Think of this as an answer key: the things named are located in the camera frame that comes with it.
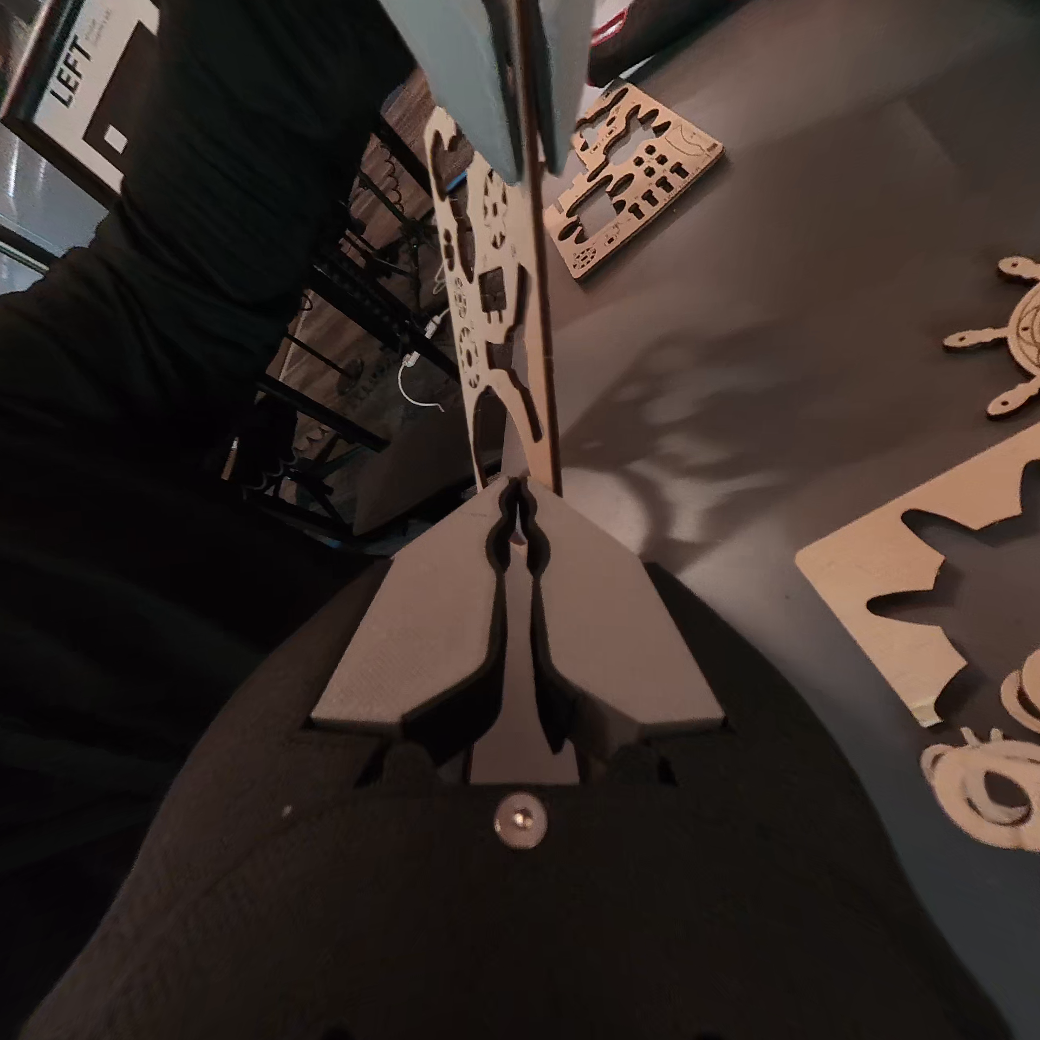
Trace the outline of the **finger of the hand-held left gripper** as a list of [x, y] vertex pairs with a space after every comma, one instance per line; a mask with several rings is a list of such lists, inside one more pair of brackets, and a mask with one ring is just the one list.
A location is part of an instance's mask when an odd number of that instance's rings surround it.
[[504, 181], [523, 174], [505, 2], [382, 1], [438, 105]]
[[545, 163], [563, 172], [588, 75], [588, 2], [538, 3], [538, 126]]

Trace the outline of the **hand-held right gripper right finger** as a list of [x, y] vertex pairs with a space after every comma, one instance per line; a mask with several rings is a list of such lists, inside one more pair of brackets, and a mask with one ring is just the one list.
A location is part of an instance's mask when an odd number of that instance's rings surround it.
[[520, 490], [539, 722], [549, 746], [612, 756], [716, 730], [725, 711], [643, 564], [537, 482]]

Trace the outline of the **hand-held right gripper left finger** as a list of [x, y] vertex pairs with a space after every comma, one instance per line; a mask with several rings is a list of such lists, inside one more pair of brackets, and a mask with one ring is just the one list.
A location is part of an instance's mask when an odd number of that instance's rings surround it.
[[311, 711], [315, 729], [472, 768], [502, 709], [520, 490], [493, 483], [393, 556]]

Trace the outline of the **thin wooden cutout sheet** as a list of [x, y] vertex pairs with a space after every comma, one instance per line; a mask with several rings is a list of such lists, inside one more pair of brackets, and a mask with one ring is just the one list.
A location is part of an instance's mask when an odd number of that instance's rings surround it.
[[436, 107], [424, 154], [476, 486], [488, 484], [478, 414], [493, 395], [518, 432], [528, 475], [561, 493], [540, 166], [511, 186], [474, 153], [462, 205], [438, 164], [463, 140], [454, 119]]

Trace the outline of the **square wooden cutout sheet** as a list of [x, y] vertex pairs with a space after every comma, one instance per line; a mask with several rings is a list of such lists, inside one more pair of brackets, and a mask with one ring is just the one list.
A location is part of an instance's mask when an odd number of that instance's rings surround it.
[[578, 121], [581, 171], [543, 214], [577, 282], [649, 227], [724, 157], [723, 144], [639, 86], [615, 79]]

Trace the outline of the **black metal rack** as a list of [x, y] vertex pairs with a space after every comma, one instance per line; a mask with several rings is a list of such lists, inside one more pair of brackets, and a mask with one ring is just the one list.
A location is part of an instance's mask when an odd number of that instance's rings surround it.
[[223, 473], [268, 515], [375, 554], [423, 532], [472, 487], [420, 165], [378, 116]]

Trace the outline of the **wooden sheet with large cutout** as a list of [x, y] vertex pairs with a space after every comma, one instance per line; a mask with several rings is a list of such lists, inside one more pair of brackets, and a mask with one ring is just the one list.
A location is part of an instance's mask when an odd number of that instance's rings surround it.
[[940, 627], [868, 607], [879, 597], [932, 590], [943, 566], [904, 515], [927, 513], [971, 531], [992, 527], [1021, 515], [1022, 473], [1038, 459], [1033, 424], [796, 554], [804, 579], [924, 728], [940, 724], [938, 700], [967, 662]]

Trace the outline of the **person in black clothing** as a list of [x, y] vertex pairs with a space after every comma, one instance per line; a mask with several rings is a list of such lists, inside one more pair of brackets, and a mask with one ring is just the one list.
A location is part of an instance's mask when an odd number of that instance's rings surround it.
[[142, 215], [2, 296], [2, 877], [137, 828], [242, 680], [372, 565], [208, 466], [313, 220]]

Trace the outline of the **wooden wheel-shaped part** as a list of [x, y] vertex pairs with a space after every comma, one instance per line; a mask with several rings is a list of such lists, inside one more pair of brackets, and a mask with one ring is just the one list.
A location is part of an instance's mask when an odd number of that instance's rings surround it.
[[1007, 346], [1024, 380], [988, 404], [986, 415], [993, 421], [1016, 414], [1039, 395], [1039, 263], [1028, 256], [1007, 256], [998, 261], [997, 271], [1006, 280], [1029, 284], [1007, 322], [1000, 328], [957, 331], [942, 342], [950, 353], [995, 342]]

